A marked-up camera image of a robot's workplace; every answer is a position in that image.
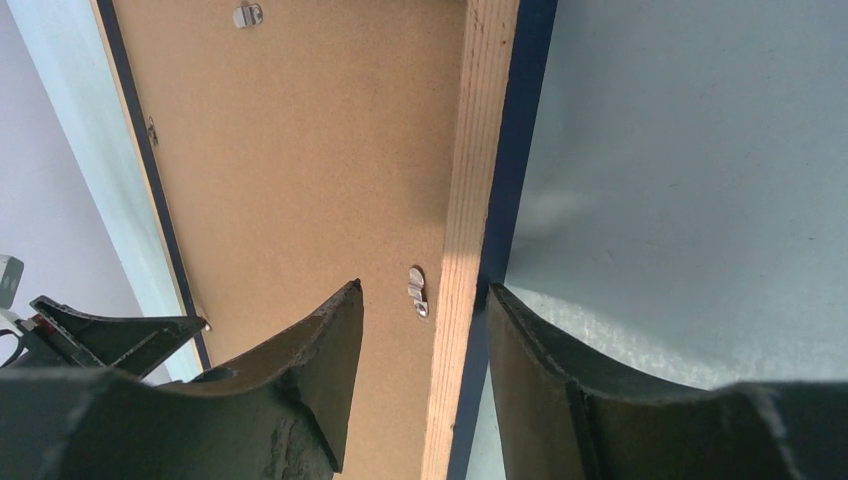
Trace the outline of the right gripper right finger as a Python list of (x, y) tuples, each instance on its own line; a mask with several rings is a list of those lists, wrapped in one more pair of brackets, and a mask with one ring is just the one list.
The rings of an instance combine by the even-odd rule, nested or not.
[(752, 382), (716, 390), (616, 361), (501, 284), (486, 320), (510, 479), (843, 479), (847, 386)]

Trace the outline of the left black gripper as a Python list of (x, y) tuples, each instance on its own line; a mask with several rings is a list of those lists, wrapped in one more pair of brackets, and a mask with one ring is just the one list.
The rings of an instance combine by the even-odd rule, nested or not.
[(143, 378), (207, 326), (198, 316), (106, 317), (47, 296), (28, 319), (1, 317), (1, 367), (115, 368)]

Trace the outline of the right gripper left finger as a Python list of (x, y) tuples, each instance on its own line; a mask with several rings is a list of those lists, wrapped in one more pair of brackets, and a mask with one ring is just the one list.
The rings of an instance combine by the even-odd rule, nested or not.
[(1, 367), (5, 479), (330, 479), (363, 337), (359, 280), (251, 350), (158, 386), (115, 368)]

